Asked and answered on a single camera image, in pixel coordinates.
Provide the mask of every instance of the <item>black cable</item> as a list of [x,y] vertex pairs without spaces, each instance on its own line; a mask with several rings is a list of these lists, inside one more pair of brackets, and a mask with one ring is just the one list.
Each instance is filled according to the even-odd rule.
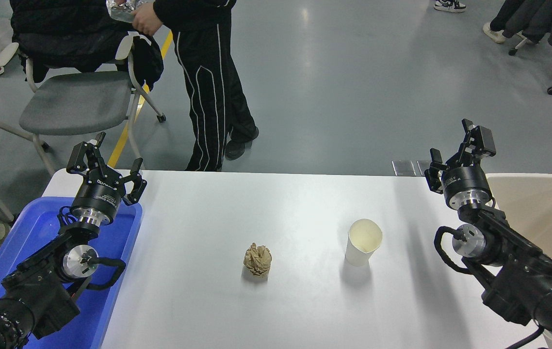
[[[63,210],[67,208],[69,212],[63,213]],[[58,214],[56,217],[58,218],[58,222],[61,224],[61,227],[64,225],[68,225],[71,223],[75,223],[77,221],[77,218],[71,215],[71,206],[63,206],[61,209],[58,210]]]
[[539,325],[537,331],[535,331],[532,335],[527,336],[523,340],[516,342],[515,344],[509,345],[506,349],[518,349],[521,347],[524,347],[524,345],[527,345],[528,343],[532,342],[540,336],[542,333],[544,333],[544,327],[542,325]]
[[444,261],[444,263],[449,267],[451,267],[451,269],[453,269],[454,271],[460,272],[462,274],[472,275],[472,272],[468,270],[468,268],[461,268],[458,265],[456,265],[451,260],[451,257],[449,257],[448,254],[446,254],[446,252],[442,249],[442,236],[444,236],[444,233],[449,233],[459,240],[464,239],[463,232],[460,232],[450,227],[444,227],[444,226],[438,228],[438,231],[436,232],[436,238],[434,238],[433,240],[433,245],[436,248],[436,251],[438,252],[438,254],[440,255],[440,258],[442,258],[442,261]]
[[110,280],[108,280],[107,283],[104,283],[103,285],[88,284],[88,286],[86,286],[87,289],[92,289],[94,291],[101,291],[109,287],[112,287],[112,285],[114,285],[116,281],[119,280],[126,266],[123,260],[115,260],[112,258],[105,258],[105,257],[93,257],[88,259],[88,265],[96,265],[96,264],[107,265],[108,267],[116,267],[116,270],[114,270],[114,274],[112,274],[112,277],[110,278]]

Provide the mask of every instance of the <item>gray chair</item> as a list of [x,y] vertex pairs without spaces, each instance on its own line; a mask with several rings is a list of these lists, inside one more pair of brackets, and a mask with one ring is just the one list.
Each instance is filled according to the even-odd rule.
[[134,37],[137,36],[138,33],[128,33],[116,52],[114,63],[127,60],[127,72],[96,71],[57,75],[37,87],[32,77],[32,59],[28,58],[26,61],[26,79],[34,96],[22,112],[19,125],[34,135],[32,143],[50,175],[55,172],[54,166],[45,153],[39,135],[94,133],[128,120],[128,139],[134,155],[138,158],[141,155],[134,138],[133,126],[139,98],[145,98],[156,112],[159,122],[166,120],[165,115],[156,108],[150,96],[136,80],[132,48]]

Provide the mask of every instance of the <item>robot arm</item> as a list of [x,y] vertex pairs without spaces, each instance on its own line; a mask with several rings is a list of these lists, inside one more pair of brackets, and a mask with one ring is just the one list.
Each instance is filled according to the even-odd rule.
[[[81,142],[74,147],[67,171],[82,175],[83,182],[70,207],[72,216],[61,208],[58,236],[2,281],[6,292],[0,298],[0,349],[23,347],[30,333],[43,338],[59,331],[80,314],[76,300],[85,289],[107,289],[125,269],[122,260],[99,257],[88,241],[99,236],[101,225],[114,221],[121,200],[128,205],[138,202],[147,182],[139,174],[142,159],[134,162],[127,177],[105,164],[99,154],[104,136],[97,135],[95,145]],[[128,181],[134,187],[126,195]],[[98,265],[116,268],[103,285],[90,283]]]
[[[447,206],[456,210],[465,224],[458,229],[441,227],[434,244],[453,270],[475,276],[485,288],[484,304],[496,314],[522,325],[536,321],[540,331],[516,343],[519,347],[543,329],[552,333],[552,259],[513,230],[504,212],[487,206],[493,196],[480,161],[496,154],[491,131],[466,119],[462,124],[466,136],[458,152],[443,164],[440,152],[431,149],[432,163],[425,177],[429,189],[443,193]],[[442,250],[444,234],[453,235],[453,248],[462,256],[465,268]],[[494,275],[485,265],[502,268]]]

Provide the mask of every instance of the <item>hand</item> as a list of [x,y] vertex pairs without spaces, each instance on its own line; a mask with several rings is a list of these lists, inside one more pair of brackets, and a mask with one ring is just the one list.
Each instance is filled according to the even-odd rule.
[[131,14],[134,15],[134,29],[147,35],[154,35],[163,24],[153,9],[153,2],[142,4]]

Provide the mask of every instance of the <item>black shoe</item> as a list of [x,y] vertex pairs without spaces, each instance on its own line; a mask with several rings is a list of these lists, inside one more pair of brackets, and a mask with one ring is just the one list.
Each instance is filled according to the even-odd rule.
[[256,130],[254,131],[254,135],[252,135],[251,140],[247,142],[229,141],[227,143],[227,147],[225,148],[225,157],[229,160],[235,160],[238,157],[242,156],[245,152],[245,145],[247,143],[251,143],[258,136],[259,136],[259,128],[256,127]]

